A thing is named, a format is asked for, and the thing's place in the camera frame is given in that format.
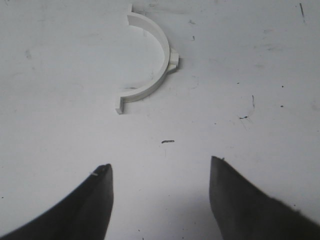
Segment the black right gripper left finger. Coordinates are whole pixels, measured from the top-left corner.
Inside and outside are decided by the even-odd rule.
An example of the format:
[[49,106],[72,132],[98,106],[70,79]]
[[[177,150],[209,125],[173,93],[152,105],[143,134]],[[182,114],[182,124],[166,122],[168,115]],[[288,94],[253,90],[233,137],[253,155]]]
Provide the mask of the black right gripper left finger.
[[2,240],[103,240],[113,209],[113,170],[98,166],[55,206]]

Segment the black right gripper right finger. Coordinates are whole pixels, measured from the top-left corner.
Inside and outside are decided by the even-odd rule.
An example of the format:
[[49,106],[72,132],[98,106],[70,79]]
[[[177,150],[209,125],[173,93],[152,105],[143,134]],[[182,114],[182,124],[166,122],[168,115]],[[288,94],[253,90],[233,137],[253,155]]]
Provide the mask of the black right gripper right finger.
[[224,240],[318,240],[320,226],[212,156],[209,201]]

